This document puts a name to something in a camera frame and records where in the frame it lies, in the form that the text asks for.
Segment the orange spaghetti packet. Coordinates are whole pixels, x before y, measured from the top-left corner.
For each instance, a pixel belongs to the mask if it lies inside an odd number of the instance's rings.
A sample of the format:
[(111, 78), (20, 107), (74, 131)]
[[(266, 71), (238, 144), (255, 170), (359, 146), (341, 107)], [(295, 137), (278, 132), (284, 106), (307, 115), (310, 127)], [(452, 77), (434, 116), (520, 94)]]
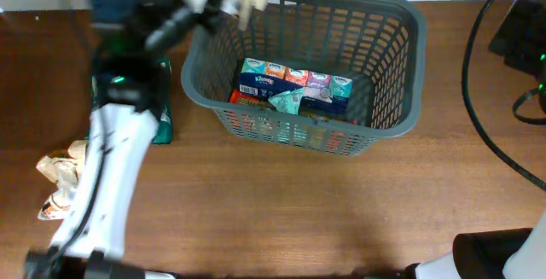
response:
[[(234, 90), (230, 96), (229, 102), (232, 104), (241, 104), (260, 108), (263, 110), (276, 111), (273, 105), (268, 102), (259, 100), (258, 98), (247, 96), (238, 90)], [(263, 139), (268, 142), (278, 142), (282, 144), (293, 144), (300, 148), (311, 148), (318, 150), (320, 147), (325, 147), (329, 152), (335, 152), (339, 149), (342, 139), (346, 136), (340, 131), (332, 131), (327, 140), (327, 132), (324, 129), (319, 129), (307, 125), (291, 124), (285, 121), (277, 121), (276, 124), (270, 119), (258, 116), (258, 121), (251, 115), (244, 113), (241, 115), (241, 120), (236, 117), (235, 112), (224, 111), (231, 130), (236, 135), (242, 136), (243, 131), (252, 139)], [(341, 121), (343, 119), (331, 119), (321, 114), (313, 113), (310, 109), (300, 108), (299, 115), (313, 119), (315, 121)]]

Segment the white teal wipes packet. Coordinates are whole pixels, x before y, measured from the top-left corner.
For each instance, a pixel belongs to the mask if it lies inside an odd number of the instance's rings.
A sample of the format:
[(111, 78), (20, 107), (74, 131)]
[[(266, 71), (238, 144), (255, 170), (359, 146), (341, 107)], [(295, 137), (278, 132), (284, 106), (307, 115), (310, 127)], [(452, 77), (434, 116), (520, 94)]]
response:
[(268, 102), (280, 113), (297, 115), (304, 95), (304, 89), (284, 91), (268, 99)]

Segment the green coffee bag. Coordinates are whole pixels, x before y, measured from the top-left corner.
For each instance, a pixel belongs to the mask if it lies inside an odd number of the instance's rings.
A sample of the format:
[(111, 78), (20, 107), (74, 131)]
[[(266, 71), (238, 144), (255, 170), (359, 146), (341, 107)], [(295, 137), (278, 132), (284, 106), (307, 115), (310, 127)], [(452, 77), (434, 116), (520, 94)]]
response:
[(91, 60), (90, 82), (91, 110), (98, 112), (100, 130), (112, 130), (116, 123), (105, 112), (106, 105), (128, 105), (134, 113), (154, 116), (158, 127), (152, 144), (171, 143), (171, 63), (167, 58), (99, 54)]

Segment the grey plastic basket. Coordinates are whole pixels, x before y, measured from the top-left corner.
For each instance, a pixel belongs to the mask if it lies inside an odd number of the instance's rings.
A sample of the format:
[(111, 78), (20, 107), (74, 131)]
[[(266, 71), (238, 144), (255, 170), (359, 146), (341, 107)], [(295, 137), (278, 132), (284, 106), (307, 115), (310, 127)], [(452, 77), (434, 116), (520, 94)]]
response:
[[(215, 33), (195, 29), (181, 83), (234, 135), (354, 156), (415, 126), (426, 41), (427, 23), (406, 0), (270, 0), (245, 31), (229, 15)], [(232, 103), (247, 57), (350, 78), (347, 110), (309, 118)]]

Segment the blue Kleenex tissue pack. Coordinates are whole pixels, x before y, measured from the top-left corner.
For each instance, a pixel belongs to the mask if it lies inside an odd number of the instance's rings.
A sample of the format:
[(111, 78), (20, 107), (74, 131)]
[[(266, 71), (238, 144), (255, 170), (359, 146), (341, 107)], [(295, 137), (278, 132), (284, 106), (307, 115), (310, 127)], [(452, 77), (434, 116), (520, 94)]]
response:
[(234, 89), (261, 101), (268, 102), (279, 93), (303, 88), (300, 108), (343, 114), (349, 106), (353, 89), (350, 78), (248, 57), (239, 62), (237, 70)]

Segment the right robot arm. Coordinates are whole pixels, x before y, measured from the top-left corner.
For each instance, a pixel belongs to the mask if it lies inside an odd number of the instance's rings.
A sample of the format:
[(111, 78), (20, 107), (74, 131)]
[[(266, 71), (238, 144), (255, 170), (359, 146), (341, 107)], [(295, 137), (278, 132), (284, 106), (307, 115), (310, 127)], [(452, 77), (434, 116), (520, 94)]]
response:
[[(528, 118), (519, 107), (534, 96), (545, 109), (545, 4), (515, 0), (489, 45), (508, 67), (533, 76), (538, 87), (528, 90), (512, 106), (514, 117), (529, 125), (544, 118)], [(452, 251), (408, 266), (402, 278), (544, 278), (545, 218), (534, 229), (459, 234)]]

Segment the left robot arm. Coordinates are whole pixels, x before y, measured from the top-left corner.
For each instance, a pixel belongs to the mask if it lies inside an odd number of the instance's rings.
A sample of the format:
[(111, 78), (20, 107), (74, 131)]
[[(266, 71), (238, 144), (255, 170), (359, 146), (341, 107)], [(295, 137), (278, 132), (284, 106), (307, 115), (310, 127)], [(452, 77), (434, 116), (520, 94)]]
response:
[(160, 57), (195, 27), (213, 30), (224, 0), (89, 0), (101, 41), (90, 59), (94, 107), (83, 176), (27, 278), (161, 278), (122, 260), (136, 180), (157, 134), (169, 75)]

